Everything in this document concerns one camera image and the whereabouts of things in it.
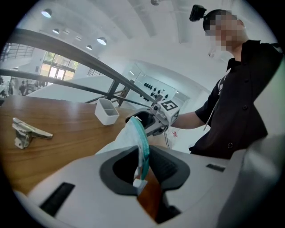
white cube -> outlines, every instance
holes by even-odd
[[[114,124],[120,114],[108,99],[98,99],[95,115],[104,125]]]

wooden tabletop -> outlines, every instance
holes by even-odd
[[[114,141],[131,110],[118,108],[120,116],[116,123],[105,126],[95,116],[95,107],[94,104],[63,100],[9,96],[0,107],[0,151],[3,170],[12,188],[27,194],[66,164],[94,155]],[[19,149],[14,142],[13,117],[52,133],[53,138],[34,138],[27,148]],[[165,146],[163,137],[153,137],[149,141]],[[149,183],[138,200],[155,218],[161,190],[151,170],[147,180]],[[156,201],[149,200],[154,192]]]

black hair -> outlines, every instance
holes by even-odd
[[[237,17],[235,15],[232,15],[230,11],[224,9],[215,9],[213,11],[210,11],[206,16],[204,16],[204,31],[210,30],[210,25],[214,25],[217,15],[231,15],[233,18],[237,19]]]

neck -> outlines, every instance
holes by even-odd
[[[236,61],[241,61],[241,50],[242,50],[242,44],[245,43],[248,40],[248,38],[243,39],[241,41],[236,41],[232,43],[232,45],[229,48],[229,52],[233,54]]]

shirt collar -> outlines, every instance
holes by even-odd
[[[230,68],[234,68],[238,65],[246,64],[247,61],[249,61],[252,55],[256,52],[256,49],[259,46],[259,44],[260,44],[260,41],[252,41],[252,40],[248,40],[245,43],[243,43],[242,50],[241,50],[241,62],[236,61],[235,58],[231,58],[228,61],[227,70]]]

